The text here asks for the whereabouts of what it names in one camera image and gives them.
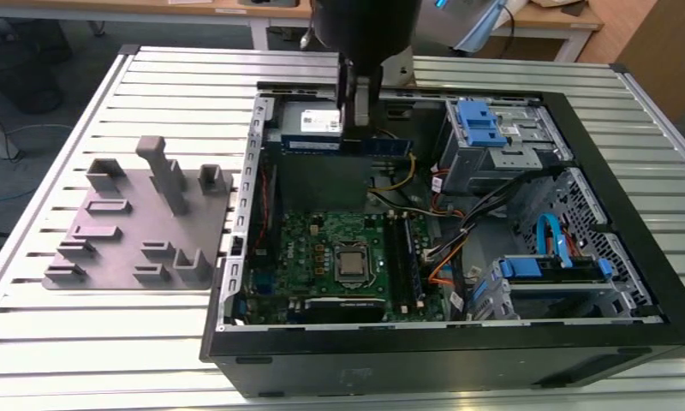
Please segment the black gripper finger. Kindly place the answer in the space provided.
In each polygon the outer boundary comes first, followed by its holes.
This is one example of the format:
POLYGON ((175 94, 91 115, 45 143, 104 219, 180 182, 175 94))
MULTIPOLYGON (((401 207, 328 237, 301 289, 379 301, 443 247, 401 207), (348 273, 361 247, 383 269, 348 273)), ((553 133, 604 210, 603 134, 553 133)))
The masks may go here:
POLYGON ((379 104, 383 67, 360 66, 339 59, 337 108, 344 140, 364 140, 373 135, 372 114, 379 104))

